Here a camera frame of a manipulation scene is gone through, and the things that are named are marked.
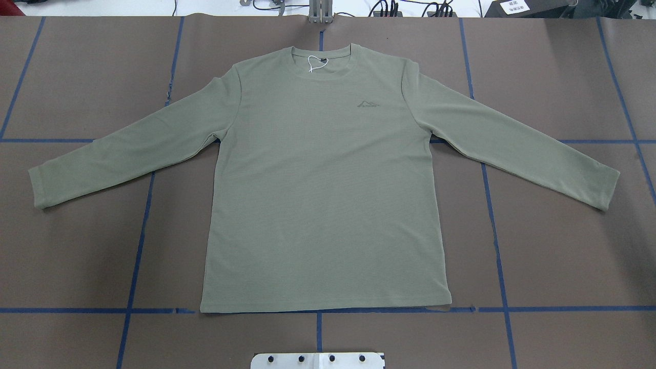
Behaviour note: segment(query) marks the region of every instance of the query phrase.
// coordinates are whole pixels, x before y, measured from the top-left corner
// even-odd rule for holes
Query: metal bracket
[[[384,369],[384,353],[257,354],[251,369]]]
[[[333,0],[310,0],[310,23],[333,23]]]

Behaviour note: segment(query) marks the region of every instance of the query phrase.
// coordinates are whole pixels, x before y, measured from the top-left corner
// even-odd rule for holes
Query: mountain logo
[[[375,106],[378,106],[379,104],[376,104],[375,102],[369,102],[364,100],[363,102],[358,105],[358,108],[373,108]]]

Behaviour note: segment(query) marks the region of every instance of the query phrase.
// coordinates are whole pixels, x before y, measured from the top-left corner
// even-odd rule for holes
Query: long-sleeve shirt
[[[619,176],[416,62],[354,43],[238,62],[29,174],[42,209],[219,139],[201,312],[448,305],[431,134],[604,211]]]

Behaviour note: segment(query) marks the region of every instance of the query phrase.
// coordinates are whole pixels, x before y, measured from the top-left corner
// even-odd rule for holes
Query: clothing tag
[[[515,13],[530,11],[529,6],[526,5],[526,1],[524,0],[506,1],[505,3],[499,3],[499,5],[501,5],[503,11],[506,12],[506,14],[515,14]]]
[[[315,67],[312,66],[312,63],[310,63],[310,58],[315,58],[315,59],[320,60],[320,61],[322,61],[322,62],[325,60],[325,64],[322,65],[322,66],[318,66],[318,67],[315,68]],[[316,57],[316,56],[314,56],[314,55],[310,55],[310,56],[308,56],[308,64],[310,65],[310,70],[308,70],[308,72],[312,73],[313,70],[315,70],[315,69],[320,69],[320,68],[323,68],[323,67],[325,67],[326,65],[328,65],[328,60],[327,60],[326,58],[321,59],[321,58],[318,58],[318,57]]]

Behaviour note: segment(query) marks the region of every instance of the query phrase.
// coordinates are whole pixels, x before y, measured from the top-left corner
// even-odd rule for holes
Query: blue tape line
[[[93,142],[95,139],[1,139],[0,142]]]
[[[178,52],[180,51],[180,40],[182,39],[182,29],[184,26],[184,16],[180,17],[180,25],[178,26],[178,37],[175,43],[175,52],[173,53],[173,62],[171,63],[171,80],[169,81],[169,92],[164,107],[168,106],[171,102],[171,91],[173,90],[173,80],[175,77],[175,70],[178,64]],[[132,284],[130,285],[130,296],[127,302],[127,312],[125,313],[125,322],[123,324],[123,335],[121,336],[121,346],[119,347],[118,359],[116,360],[116,368],[120,369],[123,365],[123,353],[125,352],[125,343],[127,341],[127,332],[130,328],[130,315],[134,304],[134,291],[136,290],[136,281],[139,277],[139,266],[141,264],[141,255],[144,249],[144,240],[146,239],[146,223],[150,214],[150,204],[153,197],[153,182],[155,181],[155,172],[150,175],[150,185],[148,187],[148,197],[146,198],[146,210],[144,211],[144,220],[141,224],[141,235],[139,236],[139,247],[136,251],[136,260],[134,261],[134,271],[132,273]]]
[[[127,332],[130,328],[130,315],[134,303],[134,291],[136,290],[136,280],[139,277],[139,266],[141,264],[141,255],[144,249],[144,240],[146,239],[146,222],[150,214],[150,204],[153,195],[153,182],[155,181],[155,172],[150,173],[150,185],[148,187],[148,197],[146,198],[146,210],[144,211],[144,220],[141,223],[141,235],[139,236],[139,247],[136,250],[136,259],[134,261],[134,270],[132,272],[132,283],[130,285],[130,296],[127,301],[127,311],[125,312],[125,321],[123,322],[123,334],[121,335],[121,345],[119,346],[119,355],[116,360],[116,368],[120,369],[123,365],[123,353],[125,352],[125,343],[127,342]]]
[[[651,192],[651,199],[656,205],[656,191],[654,191],[653,182],[651,182],[651,176],[649,176],[649,170],[647,170],[647,164],[645,164],[645,158],[642,156],[642,150],[640,150],[640,144],[638,144],[638,137],[636,136],[636,131],[633,128],[633,123],[631,122],[631,116],[628,113],[626,108],[626,102],[624,101],[624,95],[622,95],[622,90],[619,87],[619,82],[615,75],[615,69],[613,68],[613,63],[611,61],[610,54],[608,53],[608,47],[606,46],[606,38],[604,37],[604,29],[602,28],[602,21],[600,17],[597,17],[597,28],[599,29],[599,37],[602,41],[602,47],[604,48],[604,55],[606,57],[606,63],[608,63],[608,69],[611,72],[611,77],[613,78],[613,84],[615,85],[615,90],[617,96],[619,97],[619,102],[622,104],[622,110],[624,110],[624,117],[626,118],[626,123],[628,124],[628,130],[631,132],[631,137],[633,137],[633,143],[638,152],[638,157],[640,158],[640,165],[642,166],[642,171],[645,174],[647,179],[647,185],[649,186],[649,191]]]
[[[173,91],[173,79],[175,77],[175,68],[178,66],[178,51],[180,51],[180,40],[182,39],[182,27],[184,26],[184,17],[180,17],[180,25],[178,26],[178,38],[175,41],[175,52],[173,53],[173,63],[171,64],[171,79],[169,80],[169,92],[166,96],[164,106],[171,103],[171,91]]]
[[[318,353],[323,352],[323,342],[322,342],[323,333],[321,332],[322,324],[323,324],[323,317],[321,316],[321,313],[317,313],[317,352]]]
[[[0,139],[0,142],[93,142],[96,139]],[[559,140],[564,144],[632,144],[633,140]],[[638,140],[640,144],[656,144],[656,140]],[[213,144],[220,144],[221,140],[216,139]],[[432,139],[432,144],[445,144],[443,139]]]
[[[460,22],[460,35],[462,39],[462,52],[464,53],[464,66],[467,72],[467,83],[469,85],[469,95],[472,100],[474,98],[474,84],[472,83],[472,72],[469,65],[469,55],[467,53],[467,41],[464,35],[464,23],[462,18],[459,18]],[[510,313],[508,312],[508,300],[506,298],[506,284],[503,278],[503,267],[501,265],[501,252],[499,251],[499,240],[497,238],[497,226],[494,220],[494,210],[492,208],[492,199],[490,197],[490,188],[487,181],[487,170],[485,164],[481,163],[481,170],[483,171],[483,184],[485,185],[485,197],[487,199],[487,212],[490,217],[490,222],[492,223],[492,233],[494,236],[494,247],[497,252],[497,273],[499,275],[499,288],[501,289],[501,301],[503,302],[503,315],[506,322],[506,334],[508,336],[508,350],[510,353],[510,363],[512,364],[512,369],[517,369],[517,359],[515,357],[515,343],[512,338],[512,326],[510,324]]]
[[[467,84],[469,85],[469,97],[474,99],[474,84],[472,83],[472,71],[469,68],[469,55],[467,54],[467,40],[464,37],[464,24],[462,18],[458,18],[460,23],[460,39],[462,41],[462,53],[464,55],[464,68],[467,72]]]
[[[473,313],[475,307],[452,307],[449,311],[431,310],[425,307],[352,307],[348,309],[326,309],[323,313]]]
[[[497,238],[497,225],[494,220],[494,209],[492,208],[492,198],[490,196],[490,187],[487,180],[487,169],[485,164],[481,163],[483,171],[483,184],[485,186],[485,198],[487,199],[487,212],[492,223],[492,234],[494,236],[494,248],[497,252],[497,272],[499,274],[499,288],[501,289],[501,302],[503,304],[503,315],[506,320],[506,333],[508,334],[508,348],[510,349],[510,362],[513,369],[517,368],[517,359],[515,357],[515,343],[512,338],[512,326],[510,324],[510,313],[508,312],[508,299],[506,296],[506,283],[503,278],[503,266],[501,265],[501,252],[499,251],[499,239]]]
[[[43,29],[43,24],[45,23],[45,17],[41,17],[41,23],[39,23],[39,28],[37,29],[37,34],[34,36],[34,40],[32,41],[32,47],[30,48],[30,53],[28,53],[28,58],[25,60],[25,64],[23,65],[23,71],[20,72],[20,78],[18,78],[18,83],[16,84],[16,89],[14,90],[14,96],[11,98],[11,102],[9,103],[9,109],[7,109],[7,115],[5,115],[5,121],[2,124],[2,128],[0,128],[0,139],[2,139],[5,136],[5,131],[7,130],[7,125],[9,124],[9,118],[11,117],[11,112],[14,110],[14,104],[16,104],[16,99],[18,98],[18,93],[20,92],[20,87],[23,84],[23,79],[25,78],[25,74],[28,71],[28,66],[30,65],[30,61],[32,60],[32,55],[34,54],[34,49],[37,46],[37,42],[39,41],[39,36],[41,36],[41,30]]]
[[[564,144],[632,144],[633,140],[559,140]]]
[[[0,307],[1,314],[125,314],[124,308]]]
[[[568,311],[656,311],[656,305],[604,305],[604,306],[517,306],[508,307],[510,313],[568,312]],[[124,308],[78,307],[0,307],[0,314],[125,314]],[[133,308],[131,314],[196,314],[184,308]],[[356,314],[356,313],[503,313],[503,307],[452,307],[450,311],[430,310],[423,307],[347,308],[314,311],[283,311],[275,314]],[[271,313],[234,313],[271,314]]]
[[[125,342],[127,341],[127,331],[130,328],[130,312],[128,311],[125,314],[125,320],[123,321],[123,333],[121,334],[121,346],[119,347],[119,356],[116,360],[116,369],[121,369],[123,365],[123,353],[125,352]]]
[[[567,311],[656,311],[656,306],[540,306],[509,307],[511,313],[567,312]]]

